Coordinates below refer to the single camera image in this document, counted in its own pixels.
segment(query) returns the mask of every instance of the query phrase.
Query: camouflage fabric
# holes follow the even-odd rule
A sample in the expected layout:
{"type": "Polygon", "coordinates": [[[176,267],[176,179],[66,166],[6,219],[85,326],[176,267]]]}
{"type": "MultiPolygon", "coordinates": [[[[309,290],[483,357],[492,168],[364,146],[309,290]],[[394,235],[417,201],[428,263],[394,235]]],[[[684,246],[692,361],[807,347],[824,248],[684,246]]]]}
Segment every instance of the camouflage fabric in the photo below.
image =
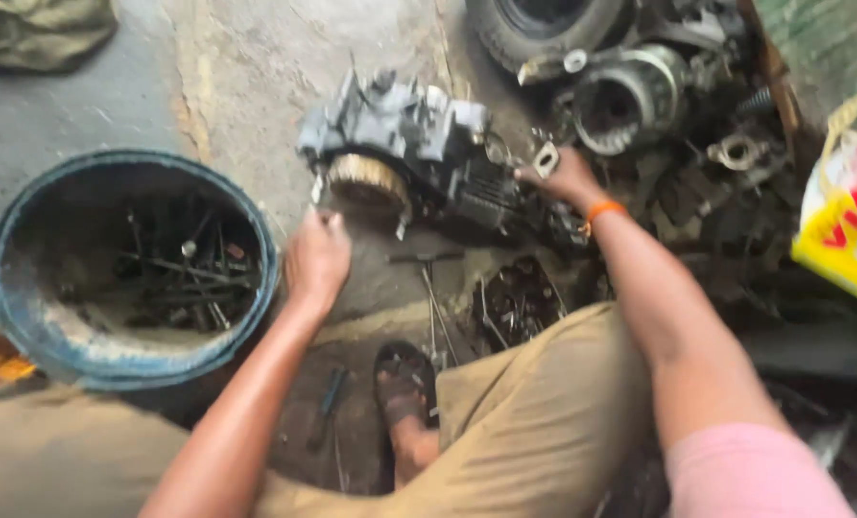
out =
{"type": "Polygon", "coordinates": [[[117,28],[112,0],[0,0],[0,68],[72,70],[117,28]]]}

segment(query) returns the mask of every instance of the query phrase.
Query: yellow bag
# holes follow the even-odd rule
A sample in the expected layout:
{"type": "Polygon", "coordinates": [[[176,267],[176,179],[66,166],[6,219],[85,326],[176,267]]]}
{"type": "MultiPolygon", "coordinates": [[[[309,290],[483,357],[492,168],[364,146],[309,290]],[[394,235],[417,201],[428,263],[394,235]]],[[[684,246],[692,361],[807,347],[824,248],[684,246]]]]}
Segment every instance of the yellow bag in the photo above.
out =
{"type": "Polygon", "coordinates": [[[857,296],[857,96],[829,119],[829,135],[803,197],[792,256],[857,296]]]}

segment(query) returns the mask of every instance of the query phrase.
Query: cloth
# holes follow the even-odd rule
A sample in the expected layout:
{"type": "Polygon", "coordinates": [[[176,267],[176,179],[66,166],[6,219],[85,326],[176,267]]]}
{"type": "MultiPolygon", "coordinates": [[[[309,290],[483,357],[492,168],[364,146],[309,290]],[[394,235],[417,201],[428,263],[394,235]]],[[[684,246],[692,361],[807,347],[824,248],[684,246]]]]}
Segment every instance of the cloth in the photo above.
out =
{"type": "MultiPolygon", "coordinates": [[[[577,517],[649,430],[649,376],[611,305],[438,379],[440,458],[384,497],[270,473],[258,516],[577,517]]],[[[187,434],[72,390],[0,401],[0,516],[134,516],[187,434]]]]}
{"type": "Polygon", "coordinates": [[[701,430],[668,454],[676,518],[853,518],[835,481],[803,441],[727,424],[701,430]]]}
{"type": "Polygon", "coordinates": [[[0,68],[73,70],[116,29],[112,0],[0,0],[0,68]]]}

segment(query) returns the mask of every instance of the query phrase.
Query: hand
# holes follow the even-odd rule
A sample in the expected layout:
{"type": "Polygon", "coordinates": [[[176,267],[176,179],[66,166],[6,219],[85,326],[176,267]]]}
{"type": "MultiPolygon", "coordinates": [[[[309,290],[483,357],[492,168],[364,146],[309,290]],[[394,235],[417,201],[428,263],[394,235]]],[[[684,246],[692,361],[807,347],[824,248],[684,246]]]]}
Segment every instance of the hand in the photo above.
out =
{"type": "Polygon", "coordinates": [[[531,167],[515,171],[515,178],[537,186],[554,198],[569,202],[583,214],[610,197],[598,184],[592,166],[572,147],[559,149],[559,165],[546,180],[531,167]]]}
{"type": "Polygon", "coordinates": [[[342,291],[351,264],[352,242],[342,215],[311,208],[287,245],[290,300],[309,303],[325,316],[342,291]]]}

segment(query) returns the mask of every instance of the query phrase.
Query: wristband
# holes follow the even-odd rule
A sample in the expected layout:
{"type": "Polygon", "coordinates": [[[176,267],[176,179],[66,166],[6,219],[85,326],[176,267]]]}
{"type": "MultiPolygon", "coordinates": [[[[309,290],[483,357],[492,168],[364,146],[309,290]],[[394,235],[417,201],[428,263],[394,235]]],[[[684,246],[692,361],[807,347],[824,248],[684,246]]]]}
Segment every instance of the wristband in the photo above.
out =
{"type": "Polygon", "coordinates": [[[591,227],[592,223],[595,222],[595,218],[598,218],[602,214],[609,211],[618,211],[627,213],[627,209],[624,206],[620,205],[618,202],[614,200],[605,200],[603,202],[595,204],[590,210],[588,216],[585,218],[586,223],[591,227]]]}

